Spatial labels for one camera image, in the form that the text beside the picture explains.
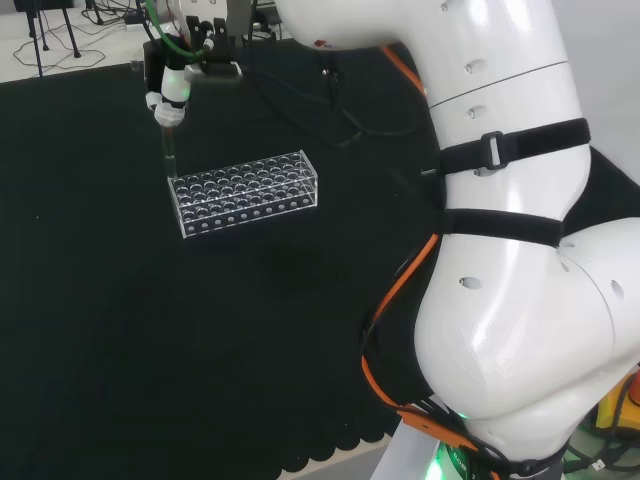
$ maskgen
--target black cable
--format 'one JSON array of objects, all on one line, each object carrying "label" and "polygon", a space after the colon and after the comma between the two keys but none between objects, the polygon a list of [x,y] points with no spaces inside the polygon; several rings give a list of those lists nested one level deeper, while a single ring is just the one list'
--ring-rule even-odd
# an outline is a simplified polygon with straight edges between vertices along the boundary
[{"label": "black cable", "polygon": [[114,23],[117,23],[117,22],[121,21],[121,19],[120,19],[120,18],[112,18],[111,20],[107,20],[106,22],[98,23],[98,22],[96,22],[94,19],[92,19],[92,18],[89,16],[88,10],[82,10],[82,12],[80,12],[80,14],[81,14],[84,18],[86,18],[87,20],[89,20],[91,23],[93,23],[94,25],[99,25],[99,26],[103,26],[103,25],[111,26],[111,25],[113,25]]},{"label": "black cable", "polygon": [[[53,28],[53,29],[52,29],[52,28],[50,27],[50,25],[49,25],[49,19],[47,18],[46,13],[45,13],[44,11],[43,11],[42,13],[43,13],[43,16],[44,16],[45,22],[46,22],[46,24],[47,24],[47,32],[48,32],[48,33],[51,33],[51,34],[52,34],[52,35],[53,35],[53,36],[58,40],[58,42],[60,42],[60,44],[63,46],[63,48],[65,48],[65,49],[66,49],[66,50],[68,50],[68,51],[73,51],[73,49],[71,49],[71,48],[67,47],[67,46],[64,44],[64,42],[60,39],[60,37],[58,37],[58,36],[54,33],[54,31],[55,31],[55,30],[58,30],[58,29],[60,29],[60,28],[64,27],[64,26],[65,26],[65,24],[59,25],[59,26],[57,26],[57,27],[55,27],[55,28]],[[111,27],[113,27],[113,25],[109,25],[109,26],[107,26],[107,27],[103,27],[103,28],[101,28],[100,30],[98,30],[97,32],[94,32],[94,33],[87,33],[87,35],[97,35],[98,33],[102,32],[103,30],[106,30],[107,28],[111,28]],[[24,47],[26,47],[27,45],[30,45],[31,43],[32,43],[32,41],[29,41],[29,42],[23,43],[23,44],[20,46],[20,48],[18,48],[18,49],[17,49],[15,52],[13,52],[13,54],[12,54],[12,55],[13,55],[13,57],[14,57],[18,62],[20,62],[20,64],[24,65],[25,67],[36,67],[36,66],[37,66],[37,64],[35,64],[35,63],[27,63],[27,62],[24,62],[24,61],[23,61],[23,60],[18,56],[18,54],[19,54],[19,53],[24,49]],[[63,66],[61,66],[61,65],[60,65],[60,63],[62,63],[62,62],[63,62],[64,60],[66,60],[67,58],[69,58],[69,55],[67,55],[66,57],[64,57],[64,58],[62,58],[61,60],[59,60],[57,63],[51,64],[51,65],[42,65],[42,68],[43,68],[43,69],[45,69],[45,68],[46,68],[46,69],[47,69],[47,71],[49,71],[49,70],[51,70],[51,69],[53,69],[53,68],[58,68],[58,69],[60,69],[60,70],[73,70],[73,69],[75,69],[75,68],[90,68],[90,67],[94,67],[94,66],[96,66],[97,64],[99,64],[100,62],[102,62],[102,61],[106,58],[106,55],[105,55],[103,52],[101,52],[100,50],[94,50],[94,49],[91,49],[91,50],[80,50],[80,51],[82,51],[82,52],[94,52],[94,53],[98,53],[98,54],[100,54],[102,57],[101,57],[100,59],[98,59],[97,61],[95,61],[94,63],[91,63],[91,64],[89,64],[89,65],[72,65],[72,66],[68,66],[68,67],[63,67]]]},{"label": "black cable", "polygon": [[[298,96],[298,97],[300,97],[300,98],[302,98],[304,100],[307,100],[309,102],[314,102],[314,103],[320,103],[320,104],[323,104],[323,105],[329,105],[329,103],[330,103],[329,100],[324,98],[324,97],[319,97],[319,96],[316,96],[316,95],[305,93],[305,92],[297,89],[296,87],[294,87],[290,83],[286,82],[285,80],[282,80],[280,77],[278,77],[277,75],[272,74],[271,72],[268,72],[266,70],[263,70],[261,68],[256,68],[256,67],[254,67],[252,69],[252,71],[255,72],[255,73],[258,73],[259,75],[262,75],[262,76],[268,78],[269,80],[273,81],[274,83],[277,83],[279,86],[281,86],[285,90],[290,91],[294,95],[296,95],[296,96]],[[404,136],[412,135],[412,134],[417,133],[417,132],[420,131],[419,128],[410,128],[410,129],[399,131],[399,132],[378,132],[378,131],[375,131],[375,130],[371,130],[371,129],[365,127],[364,125],[362,125],[347,110],[342,109],[341,113],[344,116],[344,118],[353,127],[355,127],[358,131],[364,133],[365,135],[368,135],[368,136],[371,136],[371,137],[404,137]]]},{"label": "black cable", "polygon": [[[620,422],[620,415],[622,414],[622,406],[624,405],[624,400],[625,397],[627,396],[627,394],[629,393],[629,389],[631,388],[631,384],[633,383],[633,380],[635,378],[636,374],[631,375],[623,384],[622,389],[620,390],[620,396],[618,397],[618,401],[616,403],[616,409],[613,415],[613,422],[611,424],[611,430],[609,431],[609,434],[607,435],[607,438],[605,440],[605,444],[604,446],[600,449],[600,451],[592,456],[592,457],[587,457],[586,455],[582,454],[581,452],[580,455],[577,455],[575,452],[578,452],[577,450],[575,450],[572,447],[572,451],[571,453],[573,453],[574,455],[578,456],[580,458],[580,460],[572,460],[569,462],[566,462],[564,464],[564,468],[563,471],[564,473],[573,473],[573,472],[577,472],[579,470],[584,470],[585,468],[589,468],[589,466],[591,466],[592,464],[594,464],[595,462],[597,462],[599,459],[601,459],[605,453],[609,450],[609,446],[611,445],[611,443],[616,441],[615,435],[616,432],[618,430],[618,424]],[[614,467],[614,465],[610,465],[607,466],[606,468],[611,470],[611,467]]]},{"label": "black cable", "polygon": [[145,15],[144,15],[144,11],[142,10],[142,5],[140,5],[140,0],[136,0],[136,9],[137,9],[138,15],[140,16],[140,20],[142,21],[142,27],[144,28],[144,31],[147,32],[147,36],[151,40],[151,43],[153,44],[153,46],[156,48],[158,52],[162,52],[162,45],[153,36],[153,34],[151,33],[151,30],[149,30],[149,25],[147,24],[147,22],[145,22]]}]

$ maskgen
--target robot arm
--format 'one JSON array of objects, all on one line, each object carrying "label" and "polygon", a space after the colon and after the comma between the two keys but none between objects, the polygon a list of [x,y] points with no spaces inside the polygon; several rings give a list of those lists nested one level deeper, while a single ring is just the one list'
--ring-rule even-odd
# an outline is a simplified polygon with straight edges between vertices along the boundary
[{"label": "robot arm", "polygon": [[[581,196],[588,140],[508,165],[498,143],[582,119],[550,0],[276,3],[294,38],[312,48],[407,46],[441,149],[460,152],[481,139],[485,149],[471,148],[485,163],[446,175],[449,214],[559,225]],[[640,325],[630,313],[640,311],[640,295],[616,310],[620,298],[608,284],[640,268],[640,254],[620,240],[638,242],[640,230],[637,221],[594,227],[560,250],[499,230],[444,235],[415,351],[430,386],[476,438],[512,462],[548,459],[640,360]],[[578,260],[576,250],[599,256]]]}]

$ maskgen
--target white floor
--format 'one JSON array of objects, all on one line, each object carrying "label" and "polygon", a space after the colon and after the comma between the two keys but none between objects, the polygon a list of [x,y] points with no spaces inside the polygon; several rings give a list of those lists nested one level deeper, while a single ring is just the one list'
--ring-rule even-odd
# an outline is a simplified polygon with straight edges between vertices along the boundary
[{"label": "white floor", "polygon": [[[82,17],[80,14],[81,9],[79,8],[69,9],[68,12],[72,25],[94,34],[87,35],[77,29],[74,29],[73,32],[80,50],[99,50],[105,55],[105,59],[98,63],[96,65],[97,67],[128,63],[147,40],[147,36],[141,28],[134,31],[127,31],[122,23],[107,28],[104,26],[100,27],[93,25],[89,20]],[[62,11],[48,10],[45,13],[53,32],[62,40],[67,48],[71,48],[71,40],[64,23]],[[40,30],[37,25],[36,20],[36,30],[39,33]],[[50,50],[48,52],[42,51],[42,42],[40,42],[40,55],[43,65],[53,65],[64,59],[60,63],[60,66],[80,70],[101,58],[101,55],[97,52],[83,53],[81,51],[82,57],[76,59],[73,57],[72,52],[66,50],[53,35],[45,33],[45,37]],[[10,13],[0,16],[0,82],[21,80],[38,75],[38,69],[35,66],[25,67],[12,55],[21,45],[30,42],[30,40],[27,18],[24,13]],[[25,63],[36,63],[32,41],[25,45],[17,55]],[[48,70],[45,72],[45,75],[68,71],[58,68],[45,70]]]}]

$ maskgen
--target mounting hole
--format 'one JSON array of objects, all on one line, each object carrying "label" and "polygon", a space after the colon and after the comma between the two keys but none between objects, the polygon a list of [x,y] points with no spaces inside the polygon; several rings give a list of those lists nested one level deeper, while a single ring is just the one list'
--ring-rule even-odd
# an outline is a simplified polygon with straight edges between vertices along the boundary
[{"label": "mounting hole", "polygon": [[613,293],[615,293],[616,297],[618,297],[618,300],[624,300],[624,289],[622,288],[622,285],[615,280],[611,280],[611,288],[613,289]]},{"label": "mounting hole", "polygon": [[482,288],[482,282],[476,277],[463,277],[460,279],[460,285],[469,290],[479,290]]}]

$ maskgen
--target table surface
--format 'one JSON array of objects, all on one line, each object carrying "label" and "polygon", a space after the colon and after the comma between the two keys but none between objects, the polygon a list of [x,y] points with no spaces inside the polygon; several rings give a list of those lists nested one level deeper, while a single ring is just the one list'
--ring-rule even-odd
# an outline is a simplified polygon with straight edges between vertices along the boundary
[{"label": "table surface", "polygon": [[[263,68],[321,92],[308,51],[258,50]],[[379,52],[340,63],[345,108],[368,128],[428,131],[422,99]],[[325,139],[353,134],[335,113],[263,89]],[[407,252],[439,230],[438,185],[419,178],[435,166],[430,134],[334,150],[250,85],[212,92],[180,132],[179,173],[303,149],[320,207],[185,242],[139,73],[56,75],[0,85],[0,97],[12,112],[0,132],[9,475],[273,479],[393,432],[397,419],[360,376],[359,328]],[[567,228],[640,216],[639,195],[596,156]],[[427,281],[407,290],[381,335],[405,386],[414,365],[393,353],[410,345]]]}]

